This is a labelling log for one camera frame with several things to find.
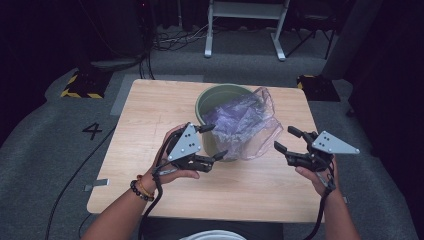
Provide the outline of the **black yellow striped base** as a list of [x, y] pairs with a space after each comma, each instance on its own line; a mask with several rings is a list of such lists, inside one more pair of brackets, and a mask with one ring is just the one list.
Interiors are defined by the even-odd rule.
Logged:
[[112, 72], [82, 73], [76, 71], [69, 79], [61, 97], [102, 99]]
[[321, 75], [301, 75], [297, 77], [296, 82], [297, 87], [304, 92], [308, 101], [340, 101], [332, 81]]

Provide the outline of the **white metal stand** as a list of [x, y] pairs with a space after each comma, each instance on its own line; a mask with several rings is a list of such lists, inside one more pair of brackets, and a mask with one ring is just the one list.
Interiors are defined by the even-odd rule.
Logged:
[[208, 7], [208, 29], [205, 42], [204, 56], [210, 58], [212, 56], [213, 46], [213, 21], [215, 18], [245, 18], [245, 19], [262, 19], [277, 20], [277, 28], [275, 32], [270, 34], [273, 42], [277, 58], [280, 61], [286, 60], [286, 54], [280, 43], [280, 34], [282, 33], [283, 24], [289, 9], [291, 0], [282, 0], [282, 3], [244, 3], [244, 2], [223, 2], [220, 0], [209, 0]]

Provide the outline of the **person's white shirt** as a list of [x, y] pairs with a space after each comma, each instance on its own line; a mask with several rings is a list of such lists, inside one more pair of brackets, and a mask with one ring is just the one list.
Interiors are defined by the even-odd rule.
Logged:
[[180, 240], [247, 240], [243, 236], [226, 230], [208, 230], [198, 232]]

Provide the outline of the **person's dark trousers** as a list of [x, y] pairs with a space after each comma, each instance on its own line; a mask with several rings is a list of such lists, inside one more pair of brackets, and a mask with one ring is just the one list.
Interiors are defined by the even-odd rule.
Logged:
[[193, 220], [152, 217], [144, 225], [143, 240], [180, 240], [204, 231], [223, 230], [241, 235], [246, 240], [283, 240], [279, 223]]

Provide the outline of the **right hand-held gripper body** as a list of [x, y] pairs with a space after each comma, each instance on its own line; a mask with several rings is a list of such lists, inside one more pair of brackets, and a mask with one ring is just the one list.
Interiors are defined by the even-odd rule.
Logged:
[[329, 168], [335, 154], [359, 154], [360, 150], [338, 137], [323, 131], [303, 132], [301, 137], [307, 144], [306, 153], [295, 153], [287, 150], [283, 154], [289, 166], [304, 167], [312, 172], [322, 172]]

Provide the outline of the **black folding stand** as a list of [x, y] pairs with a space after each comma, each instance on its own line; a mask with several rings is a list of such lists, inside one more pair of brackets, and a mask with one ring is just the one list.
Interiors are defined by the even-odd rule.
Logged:
[[334, 36], [336, 33], [337, 17], [335, 14], [323, 15], [323, 14], [296, 14], [295, 30], [299, 33], [301, 29], [308, 30], [309, 33], [305, 38], [302, 38], [300, 42], [290, 50], [286, 56], [289, 57], [296, 50], [298, 50], [307, 40], [314, 38], [316, 34], [321, 31], [328, 41], [324, 59], [329, 57], [330, 49], [333, 44]]

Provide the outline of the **grey column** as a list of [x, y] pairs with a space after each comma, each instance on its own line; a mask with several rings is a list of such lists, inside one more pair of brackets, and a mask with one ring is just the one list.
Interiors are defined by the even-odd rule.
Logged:
[[356, 0], [321, 75], [329, 80], [343, 79], [383, 0]]

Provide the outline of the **person's left hand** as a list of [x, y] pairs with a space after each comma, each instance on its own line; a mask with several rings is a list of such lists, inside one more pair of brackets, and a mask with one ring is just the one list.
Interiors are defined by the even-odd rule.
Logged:
[[[152, 166], [143, 174], [143, 177], [141, 179], [141, 182], [139, 185], [143, 186], [143, 188], [149, 193], [152, 194], [157, 189], [156, 183], [152, 176], [152, 171], [154, 170], [156, 163], [160, 160], [162, 160], [165, 157], [165, 153], [161, 153], [162, 148], [165, 146], [165, 142], [168, 139], [168, 137], [176, 130], [179, 130], [184, 127], [184, 124], [177, 125], [176, 127], [170, 129], [166, 135], [164, 136], [162, 146], [159, 148], [155, 159], [152, 163]], [[159, 177], [161, 184], [167, 184], [170, 183], [177, 178], [192, 178], [192, 179], [199, 179], [200, 175], [197, 171], [193, 170], [176, 170], [172, 173], [165, 174]]]

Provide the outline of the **person's right hand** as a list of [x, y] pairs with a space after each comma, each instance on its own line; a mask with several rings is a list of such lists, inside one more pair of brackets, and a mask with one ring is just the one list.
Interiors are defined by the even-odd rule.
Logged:
[[305, 177], [306, 179], [310, 180], [315, 191], [320, 195], [323, 196], [326, 190], [326, 187], [324, 186], [324, 183], [322, 182], [322, 179], [324, 179], [326, 182], [332, 182], [336, 189], [339, 188], [339, 180], [338, 180], [338, 170], [337, 170], [337, 162], [336, 159], [332, 160], [332, 163], [330, 164], [330, 168], [326, 169], [323, 172], [312, 172], [304, 167], [296, 167], [295, 171], [300, 174], [301, 176]]

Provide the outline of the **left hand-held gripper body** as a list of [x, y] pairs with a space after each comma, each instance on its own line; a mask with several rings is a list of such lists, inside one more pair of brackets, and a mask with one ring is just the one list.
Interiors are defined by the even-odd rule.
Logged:
[[165, 142], [167, 157], [159, 161], [159, 173], [169, 174], [176, 170], [209, 172], [216, 162], [212, 157], [200, 156], [201, 142], [193, 123], [174, 131]]

